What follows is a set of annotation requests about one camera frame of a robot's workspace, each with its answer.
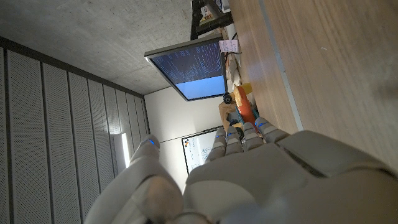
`robotic hand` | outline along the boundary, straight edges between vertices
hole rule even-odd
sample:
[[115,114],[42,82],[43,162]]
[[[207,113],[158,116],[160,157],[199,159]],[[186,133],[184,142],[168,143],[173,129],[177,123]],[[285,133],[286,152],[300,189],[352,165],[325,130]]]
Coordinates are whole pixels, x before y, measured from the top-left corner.
[[375,158],[311,131],[293,135],[258,118],[244,143],[217,130],[183,195],[148,135],[98,197],[86,223],[398,223],[396,173]]

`monitor screen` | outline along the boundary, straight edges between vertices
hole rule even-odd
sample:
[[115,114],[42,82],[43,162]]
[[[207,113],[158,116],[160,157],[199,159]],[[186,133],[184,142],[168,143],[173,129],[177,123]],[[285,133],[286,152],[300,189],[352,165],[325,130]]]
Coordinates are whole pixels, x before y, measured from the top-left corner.
[[221,35],[159,49],[147,60],[187,101],[221,96],[226,91]]

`wooden table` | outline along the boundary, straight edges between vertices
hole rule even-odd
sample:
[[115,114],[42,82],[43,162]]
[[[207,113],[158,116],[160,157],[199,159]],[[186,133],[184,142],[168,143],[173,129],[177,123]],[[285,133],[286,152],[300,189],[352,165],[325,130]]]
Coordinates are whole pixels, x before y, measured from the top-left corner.
[[229,3],[241,73],[261,116],[290,133],[333,137],[398,170],[398,1]]

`concrete ceiling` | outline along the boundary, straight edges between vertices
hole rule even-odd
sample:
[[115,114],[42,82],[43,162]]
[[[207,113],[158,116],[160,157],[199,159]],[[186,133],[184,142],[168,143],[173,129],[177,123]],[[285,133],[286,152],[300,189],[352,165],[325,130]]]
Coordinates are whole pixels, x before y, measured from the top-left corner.
[[144,52],[188,41],[189,0],[2,0],[0,36],[141,94],[169,86]]

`perforated wall panel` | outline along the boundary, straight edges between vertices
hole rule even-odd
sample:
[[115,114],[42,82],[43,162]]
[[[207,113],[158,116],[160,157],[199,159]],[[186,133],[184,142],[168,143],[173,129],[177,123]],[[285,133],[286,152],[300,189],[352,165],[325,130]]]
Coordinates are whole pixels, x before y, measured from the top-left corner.
[[126,94],[120,90],[116,90],[116,98],[118,99],[119,119],[121,132],[126,133],[127,145],[129,146],[130,156],[134,154],[134,145],[132,144],[131,128],[129,120],[129,112],[127,108]]
[[50,223],[40,63],[8,51],[15,223]]
[[88,80],[94,139],[97,153],[99,186],[101,191],[113,180],[111,146],[109,144],[108,121],[106,119],[102,84]]
[[83,219],[100,194],[87,80],[69,73],[73,129]]
[[3,51],[0,47],[0,223],[9,223],[6,93],[4,92],[3,63]]
[[43,64],[55,223],[81,223],[67,72]]
[[145,100],[142,99],[142,110],[144,111],[144,121],[145,121],[145,128],[147,130],[147,134],[149,134],[149,127],[148,127],[148,117],[146,113],[146,105],[145,105]]
[[141,139],[143,139],[147,136],[147,129],[145,125],[144,110],[142,108],[142,99],[136,96],[134,98],[136,99],[139,134],[141,135]]
[[134,99],[134,96],[130,94],[126,94],[126,98],[127,98],[127,107],[129,109],[132,143],[134,145],[134,150],[136,150],[138,148],[139,143],[141,142],[141,136],[139,134],[139,127],[138,127],[137,111],[136,111],[136,101]]
[[116,103],[116,93],[114,88],[104,85],[104,98],[105,98],[105,108],[106,114],[108,115],[109,133],[111,134],[111,154],[113,160],[113,172],[118,175],[118,162],[116,160],[116,153],[114,150],[113,137],[112,134],[120,134],[120,123],[119,123],[119,113],[118,104]]

